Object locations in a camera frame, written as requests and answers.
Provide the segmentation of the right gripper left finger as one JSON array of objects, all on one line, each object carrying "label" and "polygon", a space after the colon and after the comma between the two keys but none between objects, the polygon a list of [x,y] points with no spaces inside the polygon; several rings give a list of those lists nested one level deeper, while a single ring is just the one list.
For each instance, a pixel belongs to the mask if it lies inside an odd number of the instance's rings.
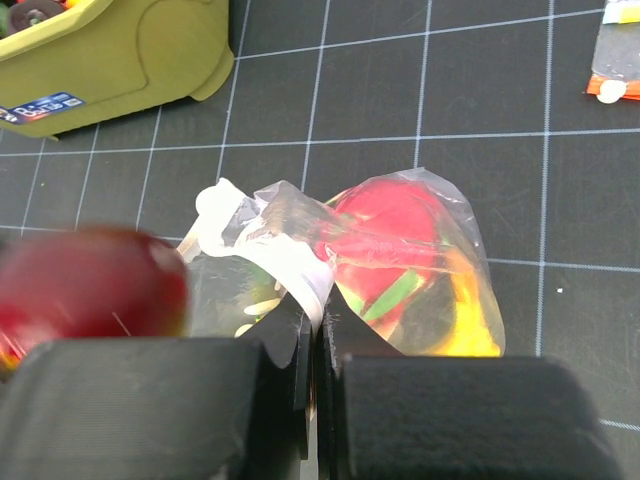
[{"label": "right gripper left finger", "polygon": [[237,338],[41,345],[1,390],[1,475],[296,479],[312,343],[286,300]]}]

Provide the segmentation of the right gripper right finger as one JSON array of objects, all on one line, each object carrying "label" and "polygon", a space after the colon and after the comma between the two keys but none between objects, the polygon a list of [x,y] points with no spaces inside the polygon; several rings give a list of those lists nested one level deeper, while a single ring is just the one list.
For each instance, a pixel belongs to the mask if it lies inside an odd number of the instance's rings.
[{"label": "right gripper right finger", "polygon": [[575,375],[544,358],[405,356],[333,294],[317,343],[323,479],[619,479]]}]

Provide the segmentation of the yellow banana bunch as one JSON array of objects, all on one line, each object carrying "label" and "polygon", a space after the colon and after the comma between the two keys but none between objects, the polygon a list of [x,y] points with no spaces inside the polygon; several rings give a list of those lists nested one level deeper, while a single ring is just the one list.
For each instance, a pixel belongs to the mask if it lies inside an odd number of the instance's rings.
[{"label": "yellow banana bunch", "polygon": [[454,294],[454,322],[430,350],[431,355],[500,357],[504,353],[504,325],[487,278],[459,249],[446,253]]}]

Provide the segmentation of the dotted zip top bag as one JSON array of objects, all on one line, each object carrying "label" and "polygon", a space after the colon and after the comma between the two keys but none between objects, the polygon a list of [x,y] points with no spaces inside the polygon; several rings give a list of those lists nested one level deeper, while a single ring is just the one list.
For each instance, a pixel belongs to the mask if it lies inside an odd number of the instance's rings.
[{"label": "dotted zip top bag", "polygon": [[249,195],[221,179],[195,208],[178,246],[194,336],[241,336],[284,300],[319,326],[337,290],[360,324],[405,355],[505,352],[472,207],[426,169],[372,177],[324,203],[286,181]]}]

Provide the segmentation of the pink dragon fruit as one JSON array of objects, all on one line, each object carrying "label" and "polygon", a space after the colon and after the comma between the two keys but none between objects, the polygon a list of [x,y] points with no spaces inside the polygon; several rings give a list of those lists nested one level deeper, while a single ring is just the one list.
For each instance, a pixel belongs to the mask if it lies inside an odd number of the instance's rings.
[{"label": "pink dragon fruit", "polygon": [[362,320],[398,322],[410,297],[433,282],[440,240],[434,215],[442,204],[422,183],[378,178],[329,205],[340,224],[327,228],[314,252],[334,262],[335,281]]}]

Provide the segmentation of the dark red apple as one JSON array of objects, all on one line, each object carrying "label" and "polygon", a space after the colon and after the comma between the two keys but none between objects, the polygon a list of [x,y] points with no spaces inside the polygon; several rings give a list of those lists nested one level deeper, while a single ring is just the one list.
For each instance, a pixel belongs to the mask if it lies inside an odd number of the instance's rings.
[{"label": "dark red apple", "polygon": [[1,376],[49,341],[180,336],[188,300],[183,257],[149,233],[93,226],[17,241],[1,254]]}]

